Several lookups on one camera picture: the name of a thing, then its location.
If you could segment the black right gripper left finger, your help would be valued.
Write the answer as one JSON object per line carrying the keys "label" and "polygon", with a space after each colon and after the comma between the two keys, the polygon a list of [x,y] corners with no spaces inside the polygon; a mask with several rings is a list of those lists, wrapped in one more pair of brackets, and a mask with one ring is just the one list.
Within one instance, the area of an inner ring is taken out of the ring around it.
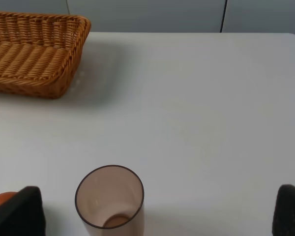
{"label": "black right gripper left finger", "polygon": [[45,215],[41,191],[27,186],[0,206],[0,236],[43,236]]}

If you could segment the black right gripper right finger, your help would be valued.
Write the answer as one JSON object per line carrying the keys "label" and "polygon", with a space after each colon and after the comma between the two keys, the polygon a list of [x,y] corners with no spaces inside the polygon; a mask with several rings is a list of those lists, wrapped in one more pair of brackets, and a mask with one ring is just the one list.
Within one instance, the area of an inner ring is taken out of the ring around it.
{"label": "black right gripper right finger", "polygon": [[274,236],[295,236],[295,186],[280,186],[272,221]]}

